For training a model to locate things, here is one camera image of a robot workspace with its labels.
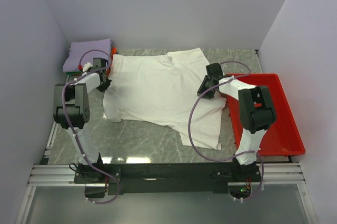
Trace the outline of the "white t shirt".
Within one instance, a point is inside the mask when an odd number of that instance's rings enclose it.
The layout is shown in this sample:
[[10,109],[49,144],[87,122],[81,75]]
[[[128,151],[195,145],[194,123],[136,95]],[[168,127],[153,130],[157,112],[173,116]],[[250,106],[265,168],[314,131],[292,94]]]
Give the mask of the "white t shirt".
[[158,56],[114,55],[103,98],[111,122],[137,120],[169,126],[183,145],[219,150],[225,99],[197,101],[209,64],[200,48]]

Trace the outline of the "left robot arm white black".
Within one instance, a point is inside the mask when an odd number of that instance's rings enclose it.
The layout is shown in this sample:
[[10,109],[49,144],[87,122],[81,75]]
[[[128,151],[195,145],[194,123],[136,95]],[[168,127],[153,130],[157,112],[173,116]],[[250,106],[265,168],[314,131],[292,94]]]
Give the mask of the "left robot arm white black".
[[79,155],[76,175],[89,183],[101,182],[105,169],[86,127],[91,116],[88,94],[94,89],[104,92],[110,86],[111,62],[111,59],[94,58],[92,64],[85,64],[81,76],[54,86],[54,121],[66,130],[75,145]]

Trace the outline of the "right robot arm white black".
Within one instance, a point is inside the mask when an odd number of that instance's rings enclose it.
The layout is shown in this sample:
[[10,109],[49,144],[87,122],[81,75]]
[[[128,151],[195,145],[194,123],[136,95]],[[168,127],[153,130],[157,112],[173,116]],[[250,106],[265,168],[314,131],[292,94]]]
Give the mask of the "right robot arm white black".
[[220,63],[206,66],[206,76],[197,91],[201,98],[212,99],[216,92],[239,102],[243,127],[239,147],[232,161],[231,176],[236,181],[258,174],[257,152],[267,130],[276,121],[276,112],[266,85],[252,85],[240,81],[242,76],[225,75]]

